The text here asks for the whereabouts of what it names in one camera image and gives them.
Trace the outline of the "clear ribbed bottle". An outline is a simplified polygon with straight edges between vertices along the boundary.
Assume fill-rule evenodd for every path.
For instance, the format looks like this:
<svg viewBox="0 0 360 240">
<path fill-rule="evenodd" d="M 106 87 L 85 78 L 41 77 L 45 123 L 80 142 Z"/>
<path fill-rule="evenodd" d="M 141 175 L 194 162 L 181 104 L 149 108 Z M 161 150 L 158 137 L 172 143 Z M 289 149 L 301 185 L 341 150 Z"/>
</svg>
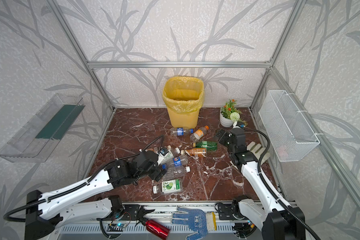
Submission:
<svg viewBox="0 0 360 240">
<path fill-rule="evenodd" d="M 163 181 L 170 181 L 174 179 L 183 178 L 186 173 L 191 171 L 190 167 L 178 166 L 166 168 L 167 172 L 162 177 Z"/>
</svg>

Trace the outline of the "pepsi label bottle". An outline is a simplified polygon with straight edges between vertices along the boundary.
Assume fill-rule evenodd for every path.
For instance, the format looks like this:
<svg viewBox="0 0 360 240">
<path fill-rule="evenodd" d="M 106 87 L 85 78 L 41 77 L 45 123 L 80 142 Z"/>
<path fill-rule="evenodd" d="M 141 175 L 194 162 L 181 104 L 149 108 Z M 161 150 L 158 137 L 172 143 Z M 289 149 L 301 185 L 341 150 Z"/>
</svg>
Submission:
<svg viewBox="0 0 360 240">
<path fill-rule="evenodd" d="M 166 162 L 162 164 L 163 169 L 179 167 L 186 167 L 188 165 L 189 157 L 187 155 L 180 155 L 175 158 L 168 159 Z"/>
</svg>

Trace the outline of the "green white label bottle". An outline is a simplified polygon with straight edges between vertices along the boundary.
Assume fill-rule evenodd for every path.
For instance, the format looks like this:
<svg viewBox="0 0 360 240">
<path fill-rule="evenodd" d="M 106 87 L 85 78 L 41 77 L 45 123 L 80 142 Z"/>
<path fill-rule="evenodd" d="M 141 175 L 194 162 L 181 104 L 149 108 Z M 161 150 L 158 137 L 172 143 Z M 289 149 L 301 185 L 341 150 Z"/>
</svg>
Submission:
<svg viewBox="0 0 360 240">
<path fill-rule="evenodd" d="M 167 161 L 172 160 L 175 157 L 178 157 L 181 153 L 179 148 L 172 148 L 171 146 L 166 146 L 165 148 L 168 149 L 169 153 L 166 155 L 166 159 L 161 164 L 164 164 Z"/>
</svg>

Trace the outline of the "green lime label bottle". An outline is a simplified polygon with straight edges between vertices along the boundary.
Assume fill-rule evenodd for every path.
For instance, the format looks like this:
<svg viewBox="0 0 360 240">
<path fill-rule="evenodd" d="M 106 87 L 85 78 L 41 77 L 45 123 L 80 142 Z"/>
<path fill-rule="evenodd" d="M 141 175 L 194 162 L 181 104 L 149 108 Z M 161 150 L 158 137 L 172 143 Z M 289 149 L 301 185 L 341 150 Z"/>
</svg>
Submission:
<svg viewBox="0 0 360 240">
<path fill-rule="evenodd" d="M 174 179 L 163 181 L 159 185 L 153 186 L 154 194 L 174 194 L 183 190 L 182 180 Z"/>
</svg>

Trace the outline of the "amber tea bottle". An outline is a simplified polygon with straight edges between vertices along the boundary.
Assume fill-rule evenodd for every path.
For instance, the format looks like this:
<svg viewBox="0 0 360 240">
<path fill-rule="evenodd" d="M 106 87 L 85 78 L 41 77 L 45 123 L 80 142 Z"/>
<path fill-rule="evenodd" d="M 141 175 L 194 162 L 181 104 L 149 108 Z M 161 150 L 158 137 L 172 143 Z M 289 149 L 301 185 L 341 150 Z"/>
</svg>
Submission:
<svg viewBox="0 0 360 240">
<path fill-rule="evenodd" d="M 207 149 L 206 148 L 193 148 L 188 150 L 181 150 L 182 155 L 188 155 L 190 157 L 206 157 Z"/>
</svg>

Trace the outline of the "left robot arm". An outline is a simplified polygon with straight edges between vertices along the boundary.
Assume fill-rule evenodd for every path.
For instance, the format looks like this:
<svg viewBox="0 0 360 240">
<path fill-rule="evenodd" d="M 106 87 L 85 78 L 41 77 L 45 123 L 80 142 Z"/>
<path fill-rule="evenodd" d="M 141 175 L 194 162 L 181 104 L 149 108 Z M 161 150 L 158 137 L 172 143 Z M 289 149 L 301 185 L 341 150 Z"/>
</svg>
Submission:
<svg viewBox="0 0 360 240">
<path fill-rule="evenodd" d="M 26 205 L 8 211 L 3 218 L 8 222 L 25 223 L 26 240 L 39 240 L 69 222 L 107 218 L 122 211 L 116 207 L 116 197 L 91 203 L 84 201 L 119 187 L 136 185 L 146 176 L 158 182 L 166 173 L 161 164 L 168 153 L 167 148 L 160 147 L 154 152 L 147 145 L 139 153 L 113 160 L 92 176 L 65 188 L 28 193 Z"/>
</svg>

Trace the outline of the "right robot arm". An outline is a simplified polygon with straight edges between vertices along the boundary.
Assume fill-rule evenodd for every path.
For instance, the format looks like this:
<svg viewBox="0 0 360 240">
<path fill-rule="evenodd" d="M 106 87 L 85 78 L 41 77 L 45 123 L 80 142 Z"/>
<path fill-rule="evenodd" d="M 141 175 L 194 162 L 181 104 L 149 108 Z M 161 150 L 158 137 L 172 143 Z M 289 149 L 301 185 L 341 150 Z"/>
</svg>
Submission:
<svg viewBox="0 0 360 240">
<path fill-rule="evenodd" d="M 246 134 L 249 132 L 266 137 L 263 132 L 248 128 L 216 131 L 218 143 L 227 148 L 232 164 L 247 179 L 262 204 L 259 207 L 252 200 L 240 200 L 239 213 L 261 230 L 264 240 L 305 240 L 307 233 L 315 240 L 320 239 L 306 224 L 302 210 L 292 207 L 262 170 L 262 160 L 270 146 L 266 146 L 260 157 L 247 149 Z"/>
</svg>

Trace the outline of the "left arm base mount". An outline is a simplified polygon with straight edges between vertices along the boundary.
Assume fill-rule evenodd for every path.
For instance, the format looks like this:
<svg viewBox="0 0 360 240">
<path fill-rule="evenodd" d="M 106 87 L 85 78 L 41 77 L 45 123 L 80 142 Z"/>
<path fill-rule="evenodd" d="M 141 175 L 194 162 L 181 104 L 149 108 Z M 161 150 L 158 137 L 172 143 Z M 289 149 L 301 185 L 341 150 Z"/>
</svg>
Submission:
<svg viewBox="0 0 360 240">
<path fill-rule="evenodd" d="M 136 221 L 140 205 L 127 204 L 124 205 L 120 196 L 110 196 L 111 201 L 111 213 L 108 216 L 114 221 Z"/>
</svg>

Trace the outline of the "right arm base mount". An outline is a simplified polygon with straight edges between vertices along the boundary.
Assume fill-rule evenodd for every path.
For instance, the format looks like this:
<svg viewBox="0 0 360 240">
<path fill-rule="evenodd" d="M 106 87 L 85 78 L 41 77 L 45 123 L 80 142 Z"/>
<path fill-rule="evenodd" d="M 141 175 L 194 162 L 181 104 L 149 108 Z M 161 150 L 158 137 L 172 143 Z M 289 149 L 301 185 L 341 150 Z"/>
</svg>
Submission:
<svg viewBox="0 0 360 240">
<path fill-rule="evenodd" d="M 239 202 L 246 200 L 248 197 L 246 195 L 235 197 L 230 204 L 225 203 L 216 203 L 215 210 L 219 215 L 220 220 L 249 220 L 247 217 L 243 216 L 239 209 Z"/>
</svg>

